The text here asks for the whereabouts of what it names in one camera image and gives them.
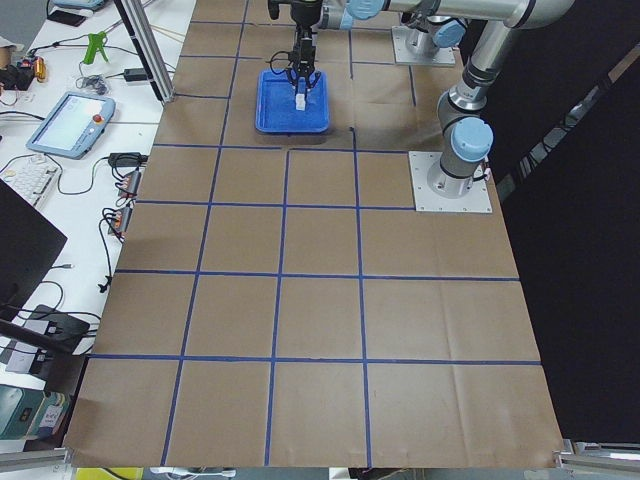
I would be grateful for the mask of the teach pendant tablet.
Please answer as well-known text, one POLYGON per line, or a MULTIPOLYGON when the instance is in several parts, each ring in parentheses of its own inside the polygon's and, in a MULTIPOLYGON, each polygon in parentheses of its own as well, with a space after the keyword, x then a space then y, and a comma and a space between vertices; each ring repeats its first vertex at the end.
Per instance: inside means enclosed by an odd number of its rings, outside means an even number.
POLYGON ((92 149, 115 109, 112 98, 66 92, 26 142, 26 148, 79 159, 92 149))

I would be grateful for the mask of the black monitor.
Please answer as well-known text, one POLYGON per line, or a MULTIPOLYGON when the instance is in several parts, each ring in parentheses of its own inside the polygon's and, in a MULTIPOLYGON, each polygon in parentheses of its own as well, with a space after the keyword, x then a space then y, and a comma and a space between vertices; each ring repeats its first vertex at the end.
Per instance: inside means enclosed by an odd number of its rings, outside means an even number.
POLYGON ((63 250, 67 237, 1 182, 1 319, 11 321, 63 250))

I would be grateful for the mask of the black power adapter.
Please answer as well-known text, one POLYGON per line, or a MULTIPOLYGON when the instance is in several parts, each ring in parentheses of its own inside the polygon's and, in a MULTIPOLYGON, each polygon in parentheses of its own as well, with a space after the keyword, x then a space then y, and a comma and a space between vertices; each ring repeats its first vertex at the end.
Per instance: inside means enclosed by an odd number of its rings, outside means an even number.
POLYGON ((124 69, 122 75, 124 80, 129 83, 146 81, 148 79, 148 75, 144 68, 124 69))

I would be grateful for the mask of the aluminium frame post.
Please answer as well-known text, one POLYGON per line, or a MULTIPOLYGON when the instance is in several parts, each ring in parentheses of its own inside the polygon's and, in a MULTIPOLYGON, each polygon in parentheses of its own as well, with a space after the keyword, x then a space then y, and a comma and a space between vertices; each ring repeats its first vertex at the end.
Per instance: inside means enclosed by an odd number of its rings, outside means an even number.
POLYGON ((174 99, 175 88, 142 3, 138 0, 115 0, 114 4, 154 95, 162 105, 170 103, 174 99))

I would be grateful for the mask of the white block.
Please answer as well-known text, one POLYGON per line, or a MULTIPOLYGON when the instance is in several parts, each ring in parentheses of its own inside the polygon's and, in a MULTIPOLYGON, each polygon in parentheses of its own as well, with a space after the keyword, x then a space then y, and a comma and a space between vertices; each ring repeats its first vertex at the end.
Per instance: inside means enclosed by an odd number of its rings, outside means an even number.
POLYGON ((298 94, 295 98, 295 108, 298 111, 306 110, 306 97, 303 94, 298 94))

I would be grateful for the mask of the brown paper table cover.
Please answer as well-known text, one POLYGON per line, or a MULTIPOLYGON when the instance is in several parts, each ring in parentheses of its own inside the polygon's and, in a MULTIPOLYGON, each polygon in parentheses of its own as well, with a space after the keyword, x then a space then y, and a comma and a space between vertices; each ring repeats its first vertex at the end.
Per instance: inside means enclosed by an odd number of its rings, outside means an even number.
POLYGON ((512 467, 561 447, 501 212, 419 213, 458 68, 323 32, 331 120, 255 128, 293 28, 199 1, 65 438, 82 467, 512 467))

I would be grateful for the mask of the white keyboard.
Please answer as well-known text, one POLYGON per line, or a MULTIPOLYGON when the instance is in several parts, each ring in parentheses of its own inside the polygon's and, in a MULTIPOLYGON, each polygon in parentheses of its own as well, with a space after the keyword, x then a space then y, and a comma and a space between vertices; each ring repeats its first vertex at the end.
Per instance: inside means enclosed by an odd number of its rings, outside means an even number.
POLYGON ((61 169, 48 159, 21 159, 1 173, 1 180, 41 210, 60 173, 61 169))

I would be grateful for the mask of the blue plastic tray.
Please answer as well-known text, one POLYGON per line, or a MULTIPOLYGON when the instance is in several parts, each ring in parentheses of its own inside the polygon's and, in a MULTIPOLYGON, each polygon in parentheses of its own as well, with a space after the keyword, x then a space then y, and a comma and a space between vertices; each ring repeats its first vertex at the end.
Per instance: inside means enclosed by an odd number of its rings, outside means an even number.
MULTIPOLYGON (((304 83, 300 81, 303 94, 304 83)), ((330 124, 328 82, 321 79, 306 96, 306 110, 295 108, 293 88, 284 75, 275 75, 266 69, 257 80, 255 127, 266 134, 320 134, 330 124)))

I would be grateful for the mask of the green handled reacher grabber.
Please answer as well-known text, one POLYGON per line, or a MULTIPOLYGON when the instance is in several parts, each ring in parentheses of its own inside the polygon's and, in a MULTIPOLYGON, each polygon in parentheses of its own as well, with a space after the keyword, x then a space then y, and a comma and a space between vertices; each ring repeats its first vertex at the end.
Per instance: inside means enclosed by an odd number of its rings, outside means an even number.
POLYGON ((95 62, 97 54, 99 54, 102 59, 108 63, 109 58, 105 52, 105 46, 108 40, 107 33, 105 31, 89 33, 87 35, 87 39, 88 45, 82 63, 85 65, 92 65, 95 62))

